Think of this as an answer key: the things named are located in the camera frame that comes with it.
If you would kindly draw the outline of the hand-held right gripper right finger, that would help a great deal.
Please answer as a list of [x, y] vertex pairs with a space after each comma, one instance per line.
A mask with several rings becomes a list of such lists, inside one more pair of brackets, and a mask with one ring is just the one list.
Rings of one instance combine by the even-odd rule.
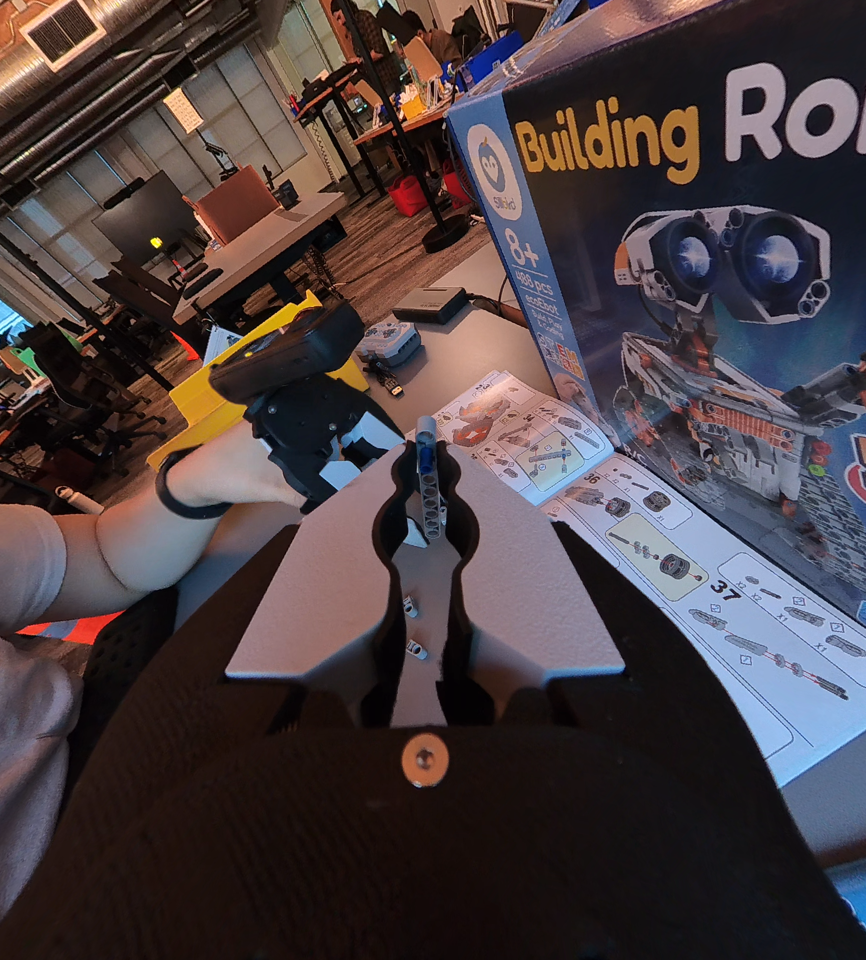
[[521, 689], [624, 662], [555, 526], [456, 446], [443, 447], [446, 535], [460, 556], [443, 649], [449, 725], [488, 725]]

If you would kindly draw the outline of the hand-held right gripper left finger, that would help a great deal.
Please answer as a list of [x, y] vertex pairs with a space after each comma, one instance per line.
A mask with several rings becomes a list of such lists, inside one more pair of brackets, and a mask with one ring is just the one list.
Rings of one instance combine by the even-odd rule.
[[406, 624], [392, 557], [407, 535], [414, 444], [386, 453], [310, 513], [226, 667], [232, 679], [338, 694], [366, 727], [390, 724]]

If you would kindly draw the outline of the grey perforated building beam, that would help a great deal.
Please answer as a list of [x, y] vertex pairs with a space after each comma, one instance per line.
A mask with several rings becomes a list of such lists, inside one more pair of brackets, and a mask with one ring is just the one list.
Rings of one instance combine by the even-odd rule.
[[422, 501], [424, 535], [429, 542], [437, 540], [441, 532], [441, 504], [438, 470], [438, 424], [432, 415], [420, 416], [415, 429], [415, 447], [435, 446], [437, 469], [429, 475], [420, 475], [417, 466], [418, 491]]

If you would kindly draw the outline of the grey background desk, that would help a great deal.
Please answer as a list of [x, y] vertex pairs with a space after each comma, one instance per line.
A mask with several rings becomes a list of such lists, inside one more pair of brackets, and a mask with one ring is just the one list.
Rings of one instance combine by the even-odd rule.
[[220, 274], [194, 295], [183, 298], [175, 308], [174, 320], [185, 324], [198, 310], [218, 303], [242, 302], [270, 283], [293, 291], [289, 282], [278, 277], [301, 258], [322, 225], [345, 207], [343, 193], [309, 194], [294, 208], [272, 212], [226, 246], [211, 251], [204, 260], [206, 270]]

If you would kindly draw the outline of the person's left hand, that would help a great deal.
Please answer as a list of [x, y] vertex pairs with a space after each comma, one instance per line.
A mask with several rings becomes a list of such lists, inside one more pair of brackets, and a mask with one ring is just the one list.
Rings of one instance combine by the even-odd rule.
[[156, 482], [162, 501], [189, 517], [213, 515], [227, 504], [281, 502], [301, 507], [306, 501], [243, 419], [181, 459], [172, 459], [171, 465], [163, 464]]

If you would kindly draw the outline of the grey control module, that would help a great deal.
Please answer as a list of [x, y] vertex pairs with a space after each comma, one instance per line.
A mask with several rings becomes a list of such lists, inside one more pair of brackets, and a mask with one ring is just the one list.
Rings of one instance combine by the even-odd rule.
[[422, 347], [415, 325], [408, 321], [385, 320], [370, 326], [356, 347], [357, 356], [365, 363], [381, 363], [396, 370], [409, 362]]

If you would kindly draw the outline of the yellow plastic parts bin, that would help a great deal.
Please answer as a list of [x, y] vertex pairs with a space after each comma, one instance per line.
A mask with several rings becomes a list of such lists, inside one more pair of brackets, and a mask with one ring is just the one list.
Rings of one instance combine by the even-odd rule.
[[[223, 354], [220, 354], [214, 363], [205, 364], [201, 371], [176, 387], [175, 390], [172, 391], [171, 396], [180, 413], [186, 418], [188, 426], [176, 438], [166, 443], [159, 451], [151, 454], [148, 459], [150, 465], [157, 470], [169, 453], [206, 444], [211, 439], [223, 434], [223, 432], [239, 421], [246, 420], [244, 417], [247, 410], [246, 405], [233, 403], [224, 399], [210, 385], [210, 371], [214, 364], [228, 359], [239, 345], [248, 344], [274, 330], [282, 330], [290, 325], [304, 309], [319, 306], [336, 306], [338, 304], [340, 304], [340, 302], [334, 305], [323, 306], [312, 293], [308, 293], [300, 304], [286, 306], [273, 314], [271, 318], [262, 322], [256, 330], [247, 334], [239, 342], [229, 347]], [[372, 396], [364, 392], [364, 389], [367, 387], [366, 379], [352, 361], [351, 356], [343, 366], [332, 370], [329, 375], [331, 378], [343, 380], [349, 386], [372, 398], [378, 404]], [[399, 434], [402, 435], [391, 417], [387, 413], [386, 415], [387, 425], [391, 428], [394, 427]]]

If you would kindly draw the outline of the black flat electronics box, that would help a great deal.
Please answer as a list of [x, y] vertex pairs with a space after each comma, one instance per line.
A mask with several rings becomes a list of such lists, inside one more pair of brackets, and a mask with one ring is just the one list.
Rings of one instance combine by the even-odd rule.
[[445, 325], [469, 304], [462, 287], [420, 287], [392, 307], [392, 314], [403, 323]]

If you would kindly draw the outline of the black mesh chair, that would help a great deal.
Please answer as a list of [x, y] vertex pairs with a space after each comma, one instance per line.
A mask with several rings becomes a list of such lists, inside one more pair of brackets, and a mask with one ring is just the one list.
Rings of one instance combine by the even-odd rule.
[[178, 590], [153, 592], [118, 614], [97, 636], [83, 672], [79, 721], [68, 736], [64, 810], [90, 754], [142, 671], [175, 631]]

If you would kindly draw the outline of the black floor stand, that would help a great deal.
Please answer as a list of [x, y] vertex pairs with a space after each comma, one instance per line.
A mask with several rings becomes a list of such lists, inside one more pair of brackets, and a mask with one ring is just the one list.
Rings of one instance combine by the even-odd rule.
[[435, 254], [444, 250], [453, 244], [457, 243], [463, 238], [463, 236], [468, 232], [469, 229], [469, 220], [464, 215], [453, 215], [446, 219], [443, 218], [441, 212], [437, 206], [437, 202], [432, 194], [426, 179], [424, 177], [423, 171], [419, 164], [419, 161], [416, 158], [415, 151], [409, 142], [408, 138], [403, 131], [402, 125], [399, 121], [398, 114], [395, 107], [393, 106], [390, 96], [382, 85], [382, 81], [379, 79], [372, 62], [369, 59], [369, 53], [364, 42], [359, 36], [357, 30], [357, 24], [353, 18], [352, 12], [347, 5], [346, 1], [340, 1], [342, 3], [342, 9], [347, 18], [350, 19], [349, 27], [350, 32], [355, 40], [358, 51], [363, 59], [363, 67], [367, 74], [367, 77], [371, 81], [371, 85], [374, 87], [376, 92], [381, 97], [381, 102], [388, 114], [388, 118], [393, 126], [395, 136], [400, 144], [400, 147], [403, 151], [403, 154], [408, 162], [410, 169], [413, 174], [420, 179], [424, 189], [424, 194], [426, 195], [427, 201], [429, 203], [429, 209], [434, 216], [436, 225], [429, 229], [422, 238], [422, 245], [425, 248], [427, 254]]

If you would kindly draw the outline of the brown cardboard box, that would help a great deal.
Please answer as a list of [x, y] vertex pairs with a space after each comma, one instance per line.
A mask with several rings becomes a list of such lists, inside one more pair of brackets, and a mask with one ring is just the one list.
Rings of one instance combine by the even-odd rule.
[[280, 207], [251, 165], [241, 168], [201, 200], [185, 196], [183, 199], [223, 246]]

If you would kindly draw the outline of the open white instruction booklet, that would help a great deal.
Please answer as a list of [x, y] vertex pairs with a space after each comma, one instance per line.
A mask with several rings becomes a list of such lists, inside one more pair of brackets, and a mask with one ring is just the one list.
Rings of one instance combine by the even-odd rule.
[[866, 732], [866, 628], [619, 453], [584, 414], [494, 370], [435, 419], [439, 438], [569, 525], [679, 625], [779, 786]]

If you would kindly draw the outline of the black monitor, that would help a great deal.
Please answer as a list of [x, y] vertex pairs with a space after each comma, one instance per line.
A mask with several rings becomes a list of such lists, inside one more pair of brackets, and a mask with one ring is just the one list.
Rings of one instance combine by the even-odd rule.
[[194, 210], [163, 171], [92, 223], [125, 258], [141, 267], [169, 246], [194, 236], [199, 225]]

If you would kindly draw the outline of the dark blue toy kit box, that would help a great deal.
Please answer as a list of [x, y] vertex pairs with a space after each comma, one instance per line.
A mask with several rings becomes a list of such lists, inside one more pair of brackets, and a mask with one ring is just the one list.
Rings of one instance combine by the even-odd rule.
[[866, 626], [866, 1], [607, 2], [448, 123], [560, 396]]

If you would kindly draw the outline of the white air vent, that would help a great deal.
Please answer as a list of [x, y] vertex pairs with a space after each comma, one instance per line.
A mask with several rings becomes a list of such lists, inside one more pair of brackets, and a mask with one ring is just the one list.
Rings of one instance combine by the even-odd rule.
[[57, 2], [20, 28], [20, 34], [58, 72], [106, 37], [84, 1]]

